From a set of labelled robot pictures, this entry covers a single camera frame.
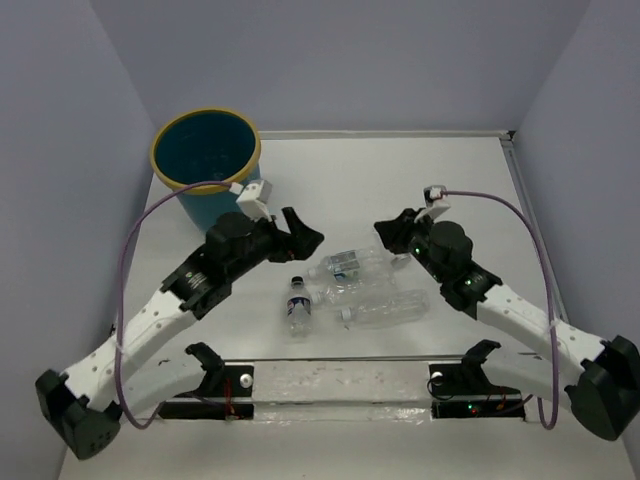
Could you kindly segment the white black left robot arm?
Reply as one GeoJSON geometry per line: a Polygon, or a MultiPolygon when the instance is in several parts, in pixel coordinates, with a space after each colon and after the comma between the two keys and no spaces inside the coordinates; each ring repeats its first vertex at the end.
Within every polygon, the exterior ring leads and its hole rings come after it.
{"type": "Polygon", "coordinates": [[[62,372],[48,369],[35,382],[44,418],[79,460],[101,453],[123,420],[169,398],[209,395],[228,383],[224,360],[208,345],[186,346],[160,362],[153,356],[232,293],[233,283],[264,261],[311,257],[324,240],[285,207],[288,226],[274,218],[222,215],[204,243],[165,278],[147,304],[87,357],[62,372]]]}

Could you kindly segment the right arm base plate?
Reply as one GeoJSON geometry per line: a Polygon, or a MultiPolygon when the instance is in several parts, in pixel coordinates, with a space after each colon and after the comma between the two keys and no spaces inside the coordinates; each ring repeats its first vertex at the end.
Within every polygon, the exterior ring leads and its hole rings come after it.
{"type": "Polygon", "coordinates": [[[429,366],[426,381],[434,420],[526,417],[519,390],[495,386],[478,376],[465,376],[461,363],[429,366]]]}

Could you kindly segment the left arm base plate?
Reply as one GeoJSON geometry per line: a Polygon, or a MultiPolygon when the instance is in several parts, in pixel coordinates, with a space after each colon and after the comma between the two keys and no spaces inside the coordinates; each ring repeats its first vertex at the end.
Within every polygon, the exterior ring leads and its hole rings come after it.
{"type": "Polygon", "coordinates": [[[166,401],[160,409],[163,420],[251,420],[254,365],[227,363],[221,379],[213,385],[204,380],[166,401]]]}

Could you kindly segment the clear wide-mouth plastic jar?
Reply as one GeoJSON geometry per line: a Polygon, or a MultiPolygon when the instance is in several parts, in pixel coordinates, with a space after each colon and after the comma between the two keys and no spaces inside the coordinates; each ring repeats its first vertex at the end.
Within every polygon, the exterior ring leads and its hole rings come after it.
{"type": "Polygon", "coordinates": [[[391,271],[399,271],[406,268],[412,261],[409,254],[394,254],[386,250],[382,244],[375,245],[376,254],[381,265],[391,271]]]}

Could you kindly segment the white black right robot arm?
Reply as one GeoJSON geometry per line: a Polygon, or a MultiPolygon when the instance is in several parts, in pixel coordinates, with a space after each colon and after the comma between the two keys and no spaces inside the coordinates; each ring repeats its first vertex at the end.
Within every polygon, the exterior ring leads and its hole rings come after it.
{"type": "Polygon", "coordinates": [[[639,350],[630,340],[605,340],[552,320],[472,258],[473,243],[451,221],[426,209],[405,209],[374,228],[385,249],[410,254],[439,284],[454,310],[519,341],[558,369],[531,393],[560,401],[597,437],[620,437],[639,413],[639,350]]]}

